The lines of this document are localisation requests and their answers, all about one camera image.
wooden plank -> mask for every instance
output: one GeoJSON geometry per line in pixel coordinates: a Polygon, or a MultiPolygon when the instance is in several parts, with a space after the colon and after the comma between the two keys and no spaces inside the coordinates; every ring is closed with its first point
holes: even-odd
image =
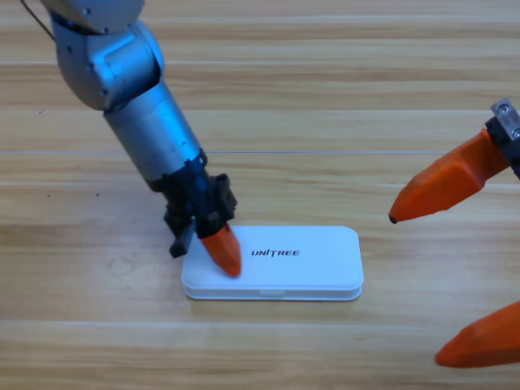
{"type": "Polygon", "coordinates": [[[76,156],[61,162],[49,156],[47,163],[37,156],[36,169],[29,163],[35,156],[26,156],[26,165],[22,156],[2,157],[18,160],[24,172],[0,173],[5,319],[456,329],[518,297],[520,187],[507,184],[509,177],[449,212],[394,226],[387,212],[404,172],[425,156],[400,156],[401,165],[390,167],[384,155],[214,155],[211,170],[227,171],[239,200],[233,223],[339,224],[358,232],[365,291],[338,310],[321,303],[190,301],[180,284],[181,262],[167,253],[172,236],[162,221],[164,202],[128,164],[113,169],[113,161],[94,156],[94,165],[81,162],[76,171],[70,163],[76,156]]]}
{"type": "Polygon", "coordinates": [[[0,323],[11,389],[484,390],[515,367],[444,370],[445,328],[297,324],[0,323]]]}
{"type": "MultiPolygon", "coordinates": [[[[187,110],[206,152],[435,151],[473,137],[490,110],[187,110]]],[[[0,111],[1,152],[121,152],[99,112],[0,111]]]]}
{"type": "MultiPolygon", "coordinates": [[[[167,83],[184,110],[484,110],[504,96],[520,98],[513,68],[471,74],[344,64],[179,63],[169,69],[167,83]]],[[[10,91],[0,96],[4,109],[85,108],[54,64],[0,65],[0,85],[10,91]]]]}

orange fingertip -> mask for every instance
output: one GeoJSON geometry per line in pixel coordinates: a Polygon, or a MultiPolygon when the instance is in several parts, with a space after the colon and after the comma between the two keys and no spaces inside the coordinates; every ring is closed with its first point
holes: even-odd
{"type": "Polygon", "coordinates": [[[483,368],[520,362],[520,301],[465,327],[435,356],[452,368],[483,368]]]}
{"type": "Polygon", "coordinates": [[[508,166],[484,128],[417,174],[399,193],[388,216],[397,223],[448,210],[508,166]]]}
{"type": "Polygon", "coordinates": [[[224,272],[234,277],[241,274],[241,247],[227,223],[213,236],[201,239],[201,242],[213,261],[224,272]]]}

metal bracket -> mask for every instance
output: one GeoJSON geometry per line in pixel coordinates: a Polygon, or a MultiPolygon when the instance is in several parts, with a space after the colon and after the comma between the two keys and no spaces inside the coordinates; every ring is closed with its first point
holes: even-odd
{"type": "Polygon", "coordinates": [[[56,42],[52,32],[47,28],[47,26],[45,26],[43,24],[43,22],[40,20],[40,18],[38,18],[36,16],[36,14],[33,12],[31,7],[25,2],[25,0],[20,0],[20,2],[22,3],[22,6],[24,6],[24,8],[27,10],[27,12],[32,16],[32,18],[35,19],[38,22],[38,24],[40,24],[40,27],[43,28],[43,30],[47,33],[47,35],[50,37],[50,39],[52,39],[54,42],[56,42]]]}
{"type": "Polygon", "coordinates": [[[505,132],[507,132],[511,141],[520,137],[520,115],[518,115],[518,112],[509,99],[505,98],[493,104],[491,110],[505,132]]]}

robotic arm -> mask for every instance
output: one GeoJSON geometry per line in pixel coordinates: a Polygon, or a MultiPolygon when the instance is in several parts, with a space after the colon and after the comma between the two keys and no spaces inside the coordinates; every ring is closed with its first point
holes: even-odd
{"type": "Polygon", "coordinates": [[[167,201],[173,258],[196,232],[226,273],[241,273],[240,246],[228,221],[236,199],[227,175],[208,159],[164,81],[163,54],[138,18],[143,0],[41,0],[52,21],[58,65],[72,92],[102,111],[152,191],[167,201]]]}

wooden table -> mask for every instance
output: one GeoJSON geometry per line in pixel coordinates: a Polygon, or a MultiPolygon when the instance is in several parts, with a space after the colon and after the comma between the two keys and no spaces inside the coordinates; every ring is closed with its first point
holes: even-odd
{"type": "Polygon", "coordinates": [[[354,228],[364,292],[187,299],[164,201],[2,0],[0,388],[518,389],[519,365],[433,361],[520,299],[513,172],[449,212],[387,217],[491,104],[520,106],[518,0],[153,0],[143,20],[210,172],[232,178],[234,223],[354,228]]]}

